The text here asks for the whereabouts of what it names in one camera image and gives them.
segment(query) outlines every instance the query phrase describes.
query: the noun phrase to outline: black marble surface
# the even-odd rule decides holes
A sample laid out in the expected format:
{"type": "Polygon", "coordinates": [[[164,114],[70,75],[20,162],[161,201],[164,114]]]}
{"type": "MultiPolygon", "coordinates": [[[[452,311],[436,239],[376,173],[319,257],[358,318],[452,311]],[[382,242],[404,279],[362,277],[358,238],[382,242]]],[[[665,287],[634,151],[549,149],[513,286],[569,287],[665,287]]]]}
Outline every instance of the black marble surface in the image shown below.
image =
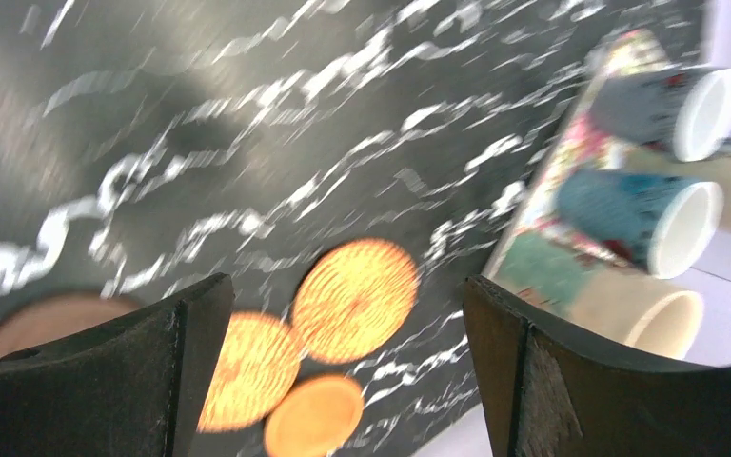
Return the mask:
{"type": "MultiPolygon", "coordinates": [[[[459,284],[524,195],[602,40],[699,58],[701,0],[0,0],[0,316],[224,271],[287,316],[319,254],[405,247],[402,330],[351,373],[336,456],[409,455],[479,402],[459,284]]],[[[195,455],[261,455],[254,427],[195,455]]]]}

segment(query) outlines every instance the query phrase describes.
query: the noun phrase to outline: floral patterned box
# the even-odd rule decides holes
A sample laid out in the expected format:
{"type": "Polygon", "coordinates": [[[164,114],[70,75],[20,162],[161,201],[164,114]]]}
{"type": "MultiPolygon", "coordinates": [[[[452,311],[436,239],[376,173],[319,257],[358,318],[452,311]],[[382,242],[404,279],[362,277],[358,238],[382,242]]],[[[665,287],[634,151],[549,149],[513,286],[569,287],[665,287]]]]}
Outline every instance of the floral patterned box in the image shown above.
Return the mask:
{"type": "MultiPolygon", "coordinates": [[[[599,260],[614,267],[627,267],[626,261],[615,254],[615,247],[602,246],[563,224],[555,214],[555,195],[562,182],[578,165],[591,164],[601,169],[619,169],[626,163],[628,154],[641,149],[595,131],[588,123],[587,109],[603,82],[614,75],[659,70],[670,65],[670,62],[660,43],[648,30],[630,31],[602,47],[600,52],[603,56],[597,71],[574,102],[573,111],[563,124],[558,141],[543,159],[543,164],[530,185],[527,200],[517,207],[512,224],[495,247],[484,269],[483,275],[495,282],[502,282],[498,275],[502,274],[506,254],[523,234],[525,240],[521,239],[521,243],[531,248],[536,246],[536,249],[543,249],[543,255],[547,250],[547,255],[560,257],[557,262],[560,264],[560,271],[592,269],[589,264],[599,260]],[[557,249],[550,252],[545,244],[553,245],[557,249]]],[[[558,296],[543,296],[543,292],[538,290],[513,291],[536,306],[547,305],[547,308],[553,309],[560,302],[558,296]]],[[[555,290],[551,294],[560,295],[555,290]]]]}

